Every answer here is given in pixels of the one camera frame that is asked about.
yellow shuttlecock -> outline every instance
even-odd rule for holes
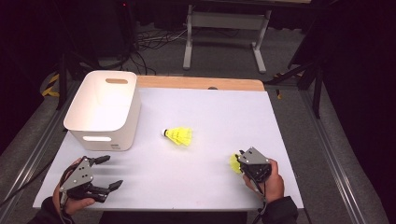
[[[231,157],[230,157],[230,166],[231,166],[231,169],[233,169],[234,172],[236,172],[237,174],[242,174],[241,169],[239,169],[240,164],[239,164],[239,161],[236,158],[237,156],[238,155],[236,155],[236,154],[231,155]]]
[[[183,127],[166,129],[163,131],[163,136],[168,137],[177,145],[183,144],[188,146],[192,138],[192,129]]]

table surface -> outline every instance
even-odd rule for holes
[[[278,161],[279,173],[288,186],[285,194],[299,208],[304,207],[271,102],[260,81],[144,76],[138,77],[138,85],[142,109],[132,147],[123,152],[90,151],[68,133],[34,207],[39,208],[51,195],[64,169],[76,158],[110,155],[110,161],[92,167],[92,183],[98,187],[120,179],[123,183],[105,203],[89,209],[255,210],[262,206],[260,200],[229,165],[233,153],[250,147]],[[196,90],[212,86],[219,90]],[[192,128],[190,146],[177,146],[161,136],[163,128],[176,126]]]

